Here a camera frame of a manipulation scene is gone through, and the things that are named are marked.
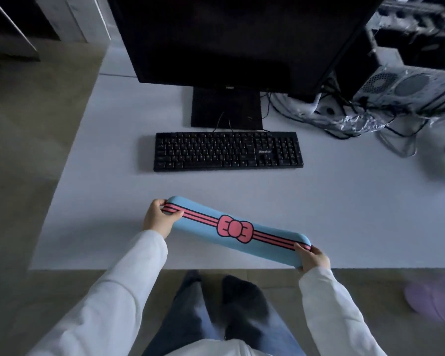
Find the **white desk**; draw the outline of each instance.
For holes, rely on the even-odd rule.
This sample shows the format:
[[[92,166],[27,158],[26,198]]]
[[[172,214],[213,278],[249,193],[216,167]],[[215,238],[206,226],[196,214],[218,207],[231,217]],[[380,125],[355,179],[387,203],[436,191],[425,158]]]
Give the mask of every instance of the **white desk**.
[[[191,97],[191,88],[98,77],[31,269],[109,267],[149,202],[173,195],[304,233],[335,268],[445,267],[445,182],[373,134],[338,141],[271,112],[264,128],[297,131],[303,169],[154,173],[155,133],[194,131]],[[168,248],[169,269],[286,267],[177,232]]]

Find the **pink bow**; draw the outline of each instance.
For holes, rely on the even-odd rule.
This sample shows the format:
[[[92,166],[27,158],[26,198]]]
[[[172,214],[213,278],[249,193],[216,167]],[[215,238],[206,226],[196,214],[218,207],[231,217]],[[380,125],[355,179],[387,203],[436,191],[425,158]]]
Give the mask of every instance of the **pink bow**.
[[[252,239],[254,226],[247,221],[237,221],[231,216],[222,215],[218,220],[217,232],[222,237],[234,237],[243,244],[247,244]]]

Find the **keyboard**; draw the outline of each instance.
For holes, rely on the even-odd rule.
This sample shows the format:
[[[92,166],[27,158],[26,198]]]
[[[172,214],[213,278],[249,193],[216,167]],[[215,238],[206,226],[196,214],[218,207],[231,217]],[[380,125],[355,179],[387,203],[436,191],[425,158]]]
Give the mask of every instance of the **keyboard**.
[[[157,133],[153,170],[300,168],[295,132]]]

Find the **black monitor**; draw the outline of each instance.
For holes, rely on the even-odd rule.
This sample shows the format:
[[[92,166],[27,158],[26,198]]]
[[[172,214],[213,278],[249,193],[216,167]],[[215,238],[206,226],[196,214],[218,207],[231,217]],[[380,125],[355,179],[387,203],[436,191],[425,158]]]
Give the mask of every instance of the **black monitor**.
[[[195,87],[192,126],[261,130],[260,92],[314,98],[381,2],[109,0],[109,5],[140,82]]]

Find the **hand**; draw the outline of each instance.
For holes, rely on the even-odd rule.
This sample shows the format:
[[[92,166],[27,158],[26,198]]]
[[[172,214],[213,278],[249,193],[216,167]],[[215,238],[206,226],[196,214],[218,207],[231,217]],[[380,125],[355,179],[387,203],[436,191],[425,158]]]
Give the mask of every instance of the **hand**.
[[[165,215],[160,206],[163,206],[166,200],[153,200],[148,208],[145,219],[143,220],[143,230],[153,230],[163,236],[164,239],[170,234],[173,224],[184,214],[184,211],[177,211],[171,215]]]
[[[324,269],[330,269],[330,259],[321,250],[312,245],[311,251],[305,250],[299,244],[294,244],[295,251],[298,256],[302,259],[302,267],[300,271],[302,274],[306,274],[309,270],[314,267],[323,267]]]

